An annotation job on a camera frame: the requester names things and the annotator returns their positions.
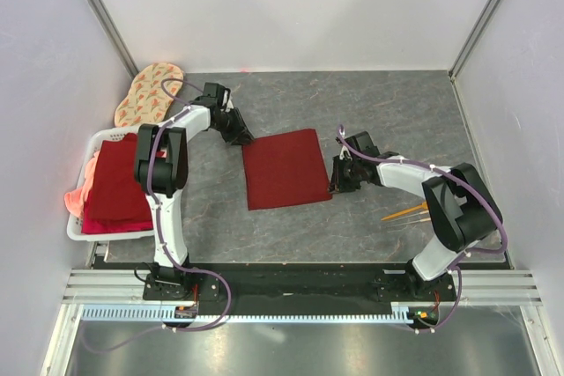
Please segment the white wall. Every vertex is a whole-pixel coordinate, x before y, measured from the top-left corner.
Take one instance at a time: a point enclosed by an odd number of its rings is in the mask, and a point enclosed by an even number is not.
[[[486,0],[104,0],[137,65],[446,70]]]
[[[564,347],[564,0],[503,0],[458,83],[509,251]]]
[[[127,86],[86,0],[0,0],[2,375],[41,369],[69,270],[85,264],[63,193]]]

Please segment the patterned slipper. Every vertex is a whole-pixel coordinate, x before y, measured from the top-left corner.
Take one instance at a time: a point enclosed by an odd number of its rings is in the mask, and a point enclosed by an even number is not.
[[[183,76],[182,70],[172,63],[154,63],[147,66],[135,77],[127,97],[115,110],[115,126],[129,127],[162,122],[173,101],[162,91],[160,81],[164,78],[182,79]],[[167,83],[168,91],[174,96],[181,88],[180,81]]]

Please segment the white cable clip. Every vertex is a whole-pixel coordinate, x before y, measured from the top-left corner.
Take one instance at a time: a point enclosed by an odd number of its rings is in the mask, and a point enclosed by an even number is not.
[[[351,157],[351,153],[349,152],[349,149],[347,149],[346,147],[343,146],[343,147],[341,148],[341,152],[340,152],[339,155],[338,155],[338,158],[341,159],[341,160],[347,159],[345,156],[348,156],[348,158],[350,158],[350,157]]]

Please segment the gray marble table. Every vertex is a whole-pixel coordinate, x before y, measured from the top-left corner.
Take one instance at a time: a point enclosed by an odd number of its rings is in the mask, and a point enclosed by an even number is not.
[[[196,74],[190,80],[230,87],[256,137],[314,128],[329,176],[339,123],[349,135],[367,130],[381,151],[436,165],[474,161],[446,71]],[[404,262],[430,240],[431,224],[390,226],[380,219],[418,203],[395,189],[364,186],[324,203],[248,211],[241,148],[209,131],[189,144],[182,228],[193,262]],[[490,238],[486,247],[499,246]],[[112,241],[107,261],[151,262],[153,251],[152,238]]]

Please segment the folded red cloth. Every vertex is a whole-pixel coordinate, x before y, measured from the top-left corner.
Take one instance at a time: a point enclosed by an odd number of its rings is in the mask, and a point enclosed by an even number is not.
[[[136,148],[137,134],[102,143],[85,217],[99,222],[152,220],[145,193],[133,177]]]
[[[152,221],[149,219],[145,222],[126,222],[126,221],[99,221],[92,220],[88,217],[88,210],[90,208],[89,201],[85,202],[85,215],[82,219],[82,233],[97,234],[97,233],[117,233],[117,232],[136,232],[136,231],[150,231],[152,229]]]
[[[265,136],[242,149],[249,210],[324,202],[332,198],[314,129]]]

